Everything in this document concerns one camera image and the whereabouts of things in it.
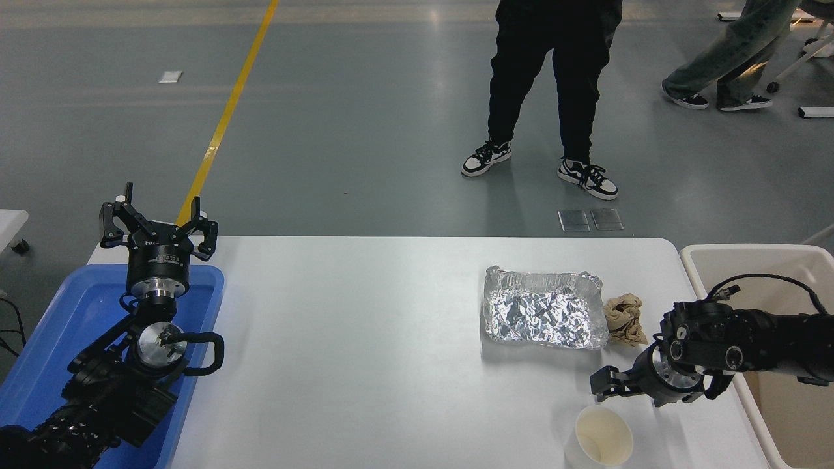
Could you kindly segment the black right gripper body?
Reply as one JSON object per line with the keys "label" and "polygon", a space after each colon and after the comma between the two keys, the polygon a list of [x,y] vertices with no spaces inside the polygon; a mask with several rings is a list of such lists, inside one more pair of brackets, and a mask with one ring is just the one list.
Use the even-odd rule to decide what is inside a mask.
{"label": "black right gripper body", "polygon": [[644,350],[631,370],[635,381],[649,397],[652,391],[675,391],[676,403],[691,403],[705,392],[704,378],[677,371],[658,344]]}

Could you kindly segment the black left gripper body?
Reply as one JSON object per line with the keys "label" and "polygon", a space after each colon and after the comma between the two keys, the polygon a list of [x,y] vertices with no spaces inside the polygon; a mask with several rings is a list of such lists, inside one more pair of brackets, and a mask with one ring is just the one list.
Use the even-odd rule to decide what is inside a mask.
{"label": "black left gripper body", "polygon": [[175,280],[181,285],[190,282],[190,256],[194,245],[188,237],[172,240],[173,231],[168,225],[152,229],[158,234],[157,240],[152,240],[143,231],[134,231],[129,235],[129,285],[152,278]]}

